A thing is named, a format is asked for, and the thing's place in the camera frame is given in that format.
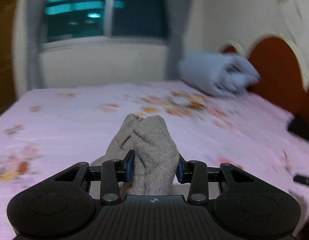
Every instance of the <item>blue towel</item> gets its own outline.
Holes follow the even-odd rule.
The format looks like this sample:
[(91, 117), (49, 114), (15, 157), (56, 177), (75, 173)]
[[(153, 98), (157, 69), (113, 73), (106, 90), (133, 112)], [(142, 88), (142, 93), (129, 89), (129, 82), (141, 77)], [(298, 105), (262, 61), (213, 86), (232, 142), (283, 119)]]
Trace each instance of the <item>blue towel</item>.
[(193, 53), (179, 62), (181, 79), (209, 95), (235, 98), (259, 82), (250, 62), (237, 54)]

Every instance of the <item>ceiling light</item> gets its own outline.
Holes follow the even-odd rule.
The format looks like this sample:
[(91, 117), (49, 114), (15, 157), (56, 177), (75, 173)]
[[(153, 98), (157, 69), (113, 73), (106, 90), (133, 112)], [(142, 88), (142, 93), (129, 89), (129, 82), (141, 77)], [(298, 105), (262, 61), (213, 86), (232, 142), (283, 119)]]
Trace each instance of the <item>ceiling light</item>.
[(90, 17), (90, 18), (101, 18), (101, 15), (97, 14), (97, 13), (88, 13), (88, 17)]

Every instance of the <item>folded blanket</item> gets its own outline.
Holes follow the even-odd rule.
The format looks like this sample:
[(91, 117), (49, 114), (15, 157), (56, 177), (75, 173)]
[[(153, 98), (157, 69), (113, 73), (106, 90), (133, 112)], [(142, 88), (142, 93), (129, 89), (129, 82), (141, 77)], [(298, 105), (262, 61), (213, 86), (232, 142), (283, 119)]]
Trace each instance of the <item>folded blanket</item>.
[(250, 62), (237, 54), (193, 53), (179, 63), (181, 79), (216, 97), (238, 97), (260, 76)]
[[(123, 159), (130, 149), (136, 153), (133, 178), (121, 187), (121, 195), (168, 195), (179, 162), (179, 152), (160, 116), (145, 119), (129, 114), (107, 152), (92, 162), (101, 165)], [(91, 183), (90, 195), (100, 197), (100, 184)]]

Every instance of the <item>curtain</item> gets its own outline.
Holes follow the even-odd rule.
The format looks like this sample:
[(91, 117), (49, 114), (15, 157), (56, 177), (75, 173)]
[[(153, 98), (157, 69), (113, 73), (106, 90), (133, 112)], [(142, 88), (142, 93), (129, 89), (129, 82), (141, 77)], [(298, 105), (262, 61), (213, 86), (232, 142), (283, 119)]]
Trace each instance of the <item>curtain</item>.
[(28, 90), (44, 88), (40, 68), (41, 26), (47, 0), (26, 0), (27, 85)]
[(166, 77), (179, 79), (177, 63), (183, 55), (183, 36), (186, 31), (191, 0), (166, 0), (170, 36)]

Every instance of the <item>wooden door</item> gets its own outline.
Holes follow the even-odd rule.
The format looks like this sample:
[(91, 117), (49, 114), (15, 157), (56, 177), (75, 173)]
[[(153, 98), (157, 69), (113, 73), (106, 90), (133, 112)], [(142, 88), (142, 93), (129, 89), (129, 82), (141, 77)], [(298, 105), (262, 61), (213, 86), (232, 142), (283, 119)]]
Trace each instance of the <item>wooden door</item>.
[(0, 0), (0, 115), (16, 101), (11, 53), (16, 1)]

